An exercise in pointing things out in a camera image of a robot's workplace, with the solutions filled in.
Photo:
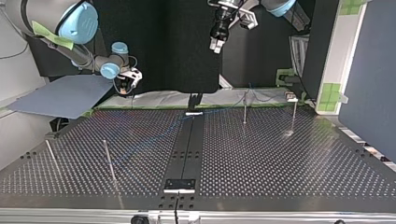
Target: metal bracket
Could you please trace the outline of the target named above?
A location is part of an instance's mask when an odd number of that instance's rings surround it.
[[[137,68],[131,68],[131,71],[127,71],[119,75],[120,79],[124,79],[124,77],[128,77],[134,80],[131,85],[132,89],[134,89],[136,88],[139,81],[143,79],[143,74]]]
[[[237,9],[242,28],[251,30],[259,25],[259,23],[257,22],[256,14],[254,12],[244,9],[242,7],[237,7],[229,2],[219,1],[219,5]]]
[[[201,224],[201,217],[197,213],[191,213],[188,224]]]
[[[159,214],[148,215],[148,223],[149,224],[160,224],[160,216]]]
[[[204,97],[204,95],[203,95],[202,93],[198,93],[198,94],[196,94],[196,95],[192,94],[192,95],[190,96],[190,99],[189,99],[189,108],[188,108],[188,112],[189,112],[189,113],[191,113],[191,112],[192,112],[192,113],[197,112],[197,111],[195,110],[195,107],[198,106],[198,105],[201,103],[203,97]]]
[[[168,179],[165,183],[164,193],[180,193],[191,194],[195,193],[194,179]]]
[[[340,94],[340,100],[339,100],[340,103],[347,104],[348,101],[349,98],[347,98],[347,96],[345,96],[344,94]]]
[[[210,41],[210,49],[215,51],[215,53],[219,54],[224,44],[225,41],[217,40],[216,38],[212,37]]]
[[[297,103],[298,102],[297,96],[292,91],[285,92],[285,97],[289,103]]]

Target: cable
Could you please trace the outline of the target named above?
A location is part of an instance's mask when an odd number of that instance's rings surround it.
[[[12,23],[11,19],[9,18],[9,16],[7,15],[7,13],[0,8],[0,12],[3,14],[3,17],[7,20],[8,24],[12,27],[12,29],[15,30],[15,32],[18,34],[18,36],[20,36],[24,41],[26,41],[23,37],[23,35],[20,33],[20,31],[17,29],[17,27],[15,27],[15,25]]]
[[[61,29],[62,25],[64,24],[64,22],[69,19],[69,17],[73,14],[73,12],[76,11],[76,9],[78,9],[86,0],[81,0],[78,3],[76,3],[63,17],[62,19],[59,21],[58,25],[55,28],[55,34],[59,35],[59,30]]]
[[[239,103],[241,103],[244,100],[245,96],[242,97],[238,102],[236,102],[234,105],[231,105],[229,107],[225,107],[222,109],[217,109],[217,110],[212,110],[212,111],[208,111],[208,112],[204,112],[203,114],[215,114],[215,113],[219,113],[221,111],[225,111],[225,110],[229,110],[232,109],[234,107],[236,107]],[[174,123],[172,123],[172,125],[165,130],[165,132],[163,132],[162,134],[159,134],[157,136],[151,137],[145,141],[142,141],[142,143],[137,144],[137,146],[133,147],[132,149],[129,150],[129,152],[127,152],[126,154],[124,154],[121,157],[118,157],[117,159],[115,159],[112,163],[113,165],[117,165],[120,164],[121,162],[125,161],[128,157],[130,157],[134,152],[135,152],[135,148],[138,147],[150,147],[152,144],[154,144],[157,140],[164,138],[166,135],[168,135],[172,130],[174,130],[176,128],[176,126],[183,120],[185,119],[191,119],[193,117],[184,117],[182,119],[178,119],[176,120]]]
[[[178,199],[177,199],[177,203],[176,203],[176,206],[175,206],[175,223],[176,224],[178,224],[177,206],[178,206]]]
[[[9,23],[9,25],[12,27],[12,29],[14,29],[15,32],[18,34],[18,36],[20,36],[23,39],[23,41],[26,42],[26,40],[24,39],[23,35],[21,35],[20,31],[11,22],[11,20],[9,19],[8,15],[6,14],[6,12],[2,8],[0,8],[0,12],[3,15],[3,17],[6,19],[7,23]],[[24,49],[21,52],[13,54],[13,55],[6,56],[6,57],[0,57],[0,60],[10,59],[10,58],[14,58],[14,57],[20,56],[21,54],[23,54],[28,49],[28,47],[29,47],[29,44],[26,43],[26,46],[24,47]]]
[[[295,8],[296,8],[296,4],[294,5],[294,7],[293,7],[293,13],[291,14],[291,26],[293,25],[293,21],[294,21]],[[296,67],[297,77],[300,79],[300,83],[301,83],[301,85],[302,85],[302,87],[303,87],[303,89],[304,89],[304,91],[305,91],[305,93],[306,93],[306,96],[307,96],[308,98],[310,98],[312,104],[314,104],[314,106],[317,107],[317,103],[314,102],[314,99],[311,97],[311,95],[309,94],[308,90],[306,89],[306,87],[305,87],[305,85],[304,85],[304,83],[303,83],[303,78],[301,77],[301,74],[300,74],[300,72],[299,72],[298,69],[297,69],[297,61],[296,61],[296,59],[295,59],[295,57],[294,57],[294,47],[293,47],[292,44],[291,44],[290,50],[291,50],[291,58],[293,59],[294,65],[295,65],[295,67]]]
[[[133,58],[134,59],[134,66],[131,66],[131,67],[132,68],[137,67],[137,63],[138,63],[137,58],[135,56],[128,56],[128,58]],[[116,92],[118,94],[120,94],[120,95],[129,95],[134,90],[134,89],[131,88],[128,92],[126,92],[126,94],[122,94],[119,91],[119,89],[117,88],[117,83],[116,83],[116,79],[115,78],[113,79],[113,87],[114,87],[114,89],[116,89]]]
[[[259,97],[257,97],[256,92],[254,92],[254,90],[253,90],[252,85],[251,85],[250,82],[248,83],[248,86],[249,86],[249,89],[253,92],[254,98],[256,98],[257,101],[262,102],[262,103],[269,102],[269,101],[271,101],[271,100],[273,100],[273,99],[275,99],[276,97],[279,96],[279,95],[275,95],[275,96],[270,97],[270,98],[268,98],[268,99],[266,99],[266,100],[261,100],[261,99],[259,99]]]
[[[29,47],[29,44],[26,43],[26,46],[25,46],[25,48],[23,49],[23,51],[21,51],[21,52],[19,52],[19,53],[17,53],[17,54],[14,54],[14,55],[9,55],[9,56],[6,56],[6,57],[1,57],[0,60],[10,59],[10,58],[15,58],[15,57],[17,57],[17,56],[20,56],[21,54],[23,54],[23,53],[28,49],[28,47]]]
[[[87,49],[87,47],[85,45],[81,45],[81,46],[87,52],[89,60],[84,64],[79,64],[78,66],[84,68],[84,67],[88,67],[92,64],[92,73],[94,73],[95,72],[95,56],[91,53],[90,50]]]
[[[134,59],[134,66],[131,66],[133,68],[137,67],[137,58],[135,56],[128,56],[128,58],[133,58]]]
[[[15,113],[17,113],[17,111],[9,112],[9,113],[7,113],[7,114],[1,116],[0,119],[6,118],[6,117],[11,116],[11,115],[13,115],[13,114],[15,114]]]
[[[222,18],[222,19],[220,19],[220,20],[218,20],[218,21],[227,21],[228,19],[230,19],[231,17],[233,17],[233,15],[235,15],[236,13],[238,13],[239,10],[242,8],[242,6],[243,6],[246,2],[247,2],[247,0],[242,0],[242,1],[239,3],[239,7],[238,7],[234,12],[230,13],[230,15],[228,15],[228,16],[226,16],[226,17],[224,17],[224,18]]]
[[[296,62],[296,59],[295,59],[295,57],[294,57],[294,49],[293,49],[293,48],[291,48],[291,58],[293,59],[294,64],[296,64],[296,67],[297,67],[297,62]],[[308,98],[310,98],[312,104],[314,104],[314,106],[317,107],[317,103],[314,102],[314,99],[311,97],[311,95],[309,95],[309,92],[308,92],[308,90],[306,89],[306,87],[305,87],[305,85],[304,85],[304,83],[303,83],[303,79],[302,79],[302,77],[301,77],[300,72],[298,71],[298,69],[296,69],[296,73],[297,73],[297,77],[300,79],[300,83],[301,83],[301,85],[303,86],[304,91],[306,92],[306,96],[307,96]]]

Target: white cable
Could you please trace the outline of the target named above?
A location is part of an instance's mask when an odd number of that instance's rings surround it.
[[[25,38],[23,37],[23,35],[21,34],[21,31],[18,30],[18,28],[12,23],[11,19],[9,18],[9,16],[7,15],[7,13],[0,7],[0,12],[3,15],[3,17],[6,19],[7,23],[12,27],[12,29],[15,30],[15,32],[18,34],[18,36],[20,36],[24,41]]]
[[[88,53],[88,61],[84,64],[79,64],[78,66],[85,68],[85,67],[89,67],[92,64],[92,73],[95,72],[95,57],[93,56],[93,54],[91,53],[90,50],[87,49],[87,47],[85,47],[85,45],[81,45],[85,51]]]
[[[116,84],[116,79],[114,78],[113,79],[113,86],[114,86],[114,89],[116,89],[116,92],[118,93],[118,94],[120,94],[120,95],[129,95],[134,89],[130,89],[128,92],[126,92],[126,94],[122,94],[120,91],[119,91],[119,89],[117,88],[117,84]]]
[[[131,67],[137,67],[137,58],[135,56],[128,56],[128,58],[134,59],[134,66],[131,66]]]

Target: metal rod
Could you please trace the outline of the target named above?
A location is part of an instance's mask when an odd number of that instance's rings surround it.
[[[56,160],[55,154],[53,154],[53,150],[52,150],[52,147],[50,145],[50,141],[46,140],[46,144],[47,144],[47,148],[49,149],[50,156],[52,157],[53,160]]]
[[[110,152],[108,151],[108,146],[107,146],[107,141],[106,140],[103,140],[103,146],[105,147],[107,160],[108,160],[108,165],[110,166],[111,175],[113,176],[113,180],[117,181],[116,175],[114,174],[113,162],[111,161]]]
[[[297,104],[298,104],[298,102],[295,102],[295,103],[294,103],[293,121],[296,119]]]
[[[244,124],[247,123],[247,116],[248,116],[248,101],[247,101],[247,98],[248,98],[248,93],[245,92],[245,96],[244,96],[244,108],[245,108],[245,111],[244,111]]]

